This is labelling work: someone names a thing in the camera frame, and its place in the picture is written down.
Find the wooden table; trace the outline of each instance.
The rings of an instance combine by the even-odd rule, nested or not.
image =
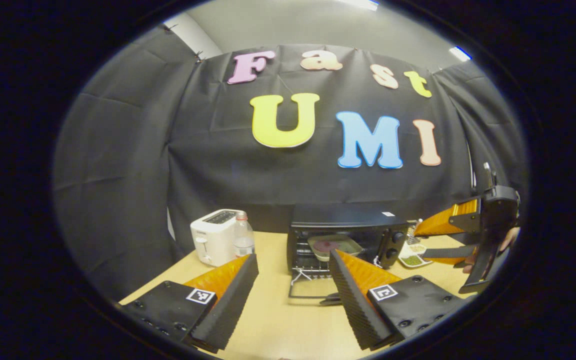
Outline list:
[[[343,306],[313,305],[311,300],[288,298],[292,275],[286,269],[287,239],[286,234],[254,233],[259,275],[226,349],[216,356],[226,360],[356,360],[375,353],[359,348]],[[421,244],[428,249],[462,246],[447,235],[423,239]],[[162,281],[181,284],[211,269],[193,251],[119,303],[134,301]],[[473,295],[459,294],[468,274],[453,265],[434,262],[407,269],[396,262],[388,271],[402,279],[421,275],[461,298]]]

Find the small dish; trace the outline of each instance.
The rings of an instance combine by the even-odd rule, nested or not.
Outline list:
[[[432,261],[424,260],[420,255],[426,252],[426,247],[422,244],[408,244],[405,243],[401,247],[398,259],[401,264],[406,268],[418,268],[427,264],[431,264]]]

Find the white label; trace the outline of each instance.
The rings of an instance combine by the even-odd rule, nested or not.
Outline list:
[[[393,289],[390,285],[375,287],[374,289],[370,289],[370,292],[373,294],[374,298],[377,299],[377,301],[382,301],[397,295],[397,291],[395,291],[395,289]]]
[[[254,247],[250,246],[250,247],[235,247],[235,255],[238,258],[241,258],[242,256],[246,256],[248,254],[252,254],[254,251]]]
[[[212,291],[194,289],[185,298],[190,301],[194,301],[195,303],[206,305],[208,304],[208,301],[213,298],[213,296],[215,296],[215,293]]]

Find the human hand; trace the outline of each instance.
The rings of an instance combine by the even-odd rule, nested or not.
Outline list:
[[[519,227],[513,227],[510,230],[508,230],[508,232],[506,232],[505,237],[501,242],[501,245],[499,245],[500,252],[506,250],[506,248],[508,248],[510,244],[514,243],[515,239],[517,239],[517,236],[519,235],[519,230],[520,230]],[[466,260],[464,260],[464,262],[466,262],[466,266],[464,266],[462,270],[464,274],[470,274],[471,271],[473,271],[473,265],[475,265],[475,260],[477,260],[477,249],[475,249],[472,255],[469,255],[468,257],[466,257]]]

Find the ceiling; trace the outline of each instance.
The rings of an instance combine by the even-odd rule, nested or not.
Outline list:
[[[337,0],[213,0],[187,14],[224,53],[275,44],[359,48],[432,72],[460,63],[429,27],[380,4],[376,11]]]

